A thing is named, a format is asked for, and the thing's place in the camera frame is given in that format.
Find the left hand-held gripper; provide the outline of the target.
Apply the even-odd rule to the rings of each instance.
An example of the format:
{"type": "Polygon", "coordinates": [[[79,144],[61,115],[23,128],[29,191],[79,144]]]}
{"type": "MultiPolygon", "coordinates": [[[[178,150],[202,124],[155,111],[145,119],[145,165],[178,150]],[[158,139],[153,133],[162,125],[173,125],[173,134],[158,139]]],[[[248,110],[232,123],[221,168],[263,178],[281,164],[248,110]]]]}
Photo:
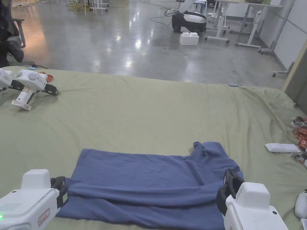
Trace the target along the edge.
{"type": "Polygon", "coordinates": [[[66,178],[51,178],[49,170],[29,170],[21,188],[0,199],[1,230],[44,230],[68,202],[66,178]]]}

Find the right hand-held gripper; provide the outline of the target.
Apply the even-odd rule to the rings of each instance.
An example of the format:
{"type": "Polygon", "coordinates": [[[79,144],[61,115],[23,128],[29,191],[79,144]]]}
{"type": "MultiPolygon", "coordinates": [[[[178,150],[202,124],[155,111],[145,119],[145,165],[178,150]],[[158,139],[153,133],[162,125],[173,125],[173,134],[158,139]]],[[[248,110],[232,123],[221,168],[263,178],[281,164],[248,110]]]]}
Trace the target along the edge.
{"type": "Polygon", "coordinates": [[[225,230],[287,230],[276,208],[270,205],[270,193],[264,184],[245,182],[227,169],[216,204],[225,230]]]}

